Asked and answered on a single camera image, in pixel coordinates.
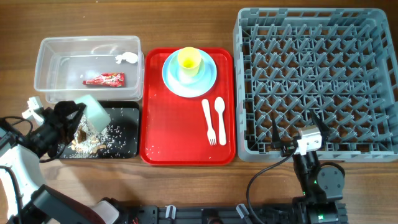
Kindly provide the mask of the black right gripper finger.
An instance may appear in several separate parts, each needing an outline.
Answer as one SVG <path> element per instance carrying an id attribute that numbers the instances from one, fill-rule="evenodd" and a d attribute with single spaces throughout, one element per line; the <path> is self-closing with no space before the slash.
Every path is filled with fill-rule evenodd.
<path id="1" fill-rule="evenodd" d="M 329 127 L 315 114 L 314 110 L 310 110 L 312 122 L 320 130 L 322 137 L 328 137 L 330 135 Z"/>
<path id="2" fill-rule="evenodd" d="M 272 120 L 272 143 L 273 144 L 281 143 L 279 130 L 277 128 L 276 121 L 274 119 Z"/>

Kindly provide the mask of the green bowl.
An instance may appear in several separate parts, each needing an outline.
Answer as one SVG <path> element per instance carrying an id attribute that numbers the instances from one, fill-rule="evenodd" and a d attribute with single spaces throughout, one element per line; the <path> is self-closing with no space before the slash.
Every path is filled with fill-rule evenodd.
<path id="1" fill-rule="evenodd" d="M 105 109 L 93 96 L 81 96 L 74 100 L 74 102 L 76 104 L 83 103 L 86 106 L 83 114 L 85 115 L 87 122 L 89 122 L 95 131 L 102 132 L 102 130 L 111 122 L 109 114 L 107 114 Z"/>

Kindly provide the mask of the red snack wrapper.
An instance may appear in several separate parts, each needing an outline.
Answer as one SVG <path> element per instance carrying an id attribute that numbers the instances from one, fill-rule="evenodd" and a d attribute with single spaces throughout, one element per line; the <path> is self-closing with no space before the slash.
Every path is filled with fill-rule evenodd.
<path id="1" fill-rule="evenodd" d="M 83 80 L 84 85 L 101 85 L 110 86 L 114 88 L 125 86 L 125 74 L 124 73 L 102 73 L 100 76 Z"/>

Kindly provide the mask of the white tissue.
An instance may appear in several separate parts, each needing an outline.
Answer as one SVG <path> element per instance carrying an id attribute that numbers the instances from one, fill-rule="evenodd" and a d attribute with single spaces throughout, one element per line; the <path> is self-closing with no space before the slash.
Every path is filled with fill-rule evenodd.
<path id="1" fill-rule="evenodd" d="M 120 64 L 123 60 L 128 63 L 134 64 L 139 60 L 139 56 L 132 52 L 124 52 L 121 55 L 115 56 L 115 60 L 117 64 Z"/>

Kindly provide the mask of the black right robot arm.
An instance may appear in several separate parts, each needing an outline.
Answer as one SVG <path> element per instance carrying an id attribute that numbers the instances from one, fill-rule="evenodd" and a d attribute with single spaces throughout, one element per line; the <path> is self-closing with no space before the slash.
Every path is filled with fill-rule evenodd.
<path id="1" fill-rule="evenodd" d="M 334 162 L 320 163 L 317 150 L 326 146 L 330 128 L 310 112 L 312 125 L 300 128 L 290 141 L 279 136 L 276 122 L 272 120 L 271 148 L 279 149 L 286 161 L 293 159 L 294 171 L 300 182 L 303 196 L 292 201 L 296 223 L 348 223 L 343 198 L 345 170 Z"/>

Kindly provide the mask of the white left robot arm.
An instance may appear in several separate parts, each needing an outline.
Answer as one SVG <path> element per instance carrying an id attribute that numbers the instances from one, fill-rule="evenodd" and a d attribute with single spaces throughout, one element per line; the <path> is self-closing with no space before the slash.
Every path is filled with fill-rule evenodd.
<path id="1" fill-rule="evenodd" d="M 68 146 L 82 117 L 102 131 L 110 117 L 90 96 L 60 101 L 44 108 L 38 97 L 28 100 L 28 109 L 16 122 L 35 120 L 37 129 L 22 134 L 9 117 L 1 118 L 1 182 L 7 196 L 9 223 L 124 223 L 128 216 L 113 198 L 103 198 L 88 207 L 49 187 L 40 171 L 44 154 L 62 154 L 59 146 Z"/>

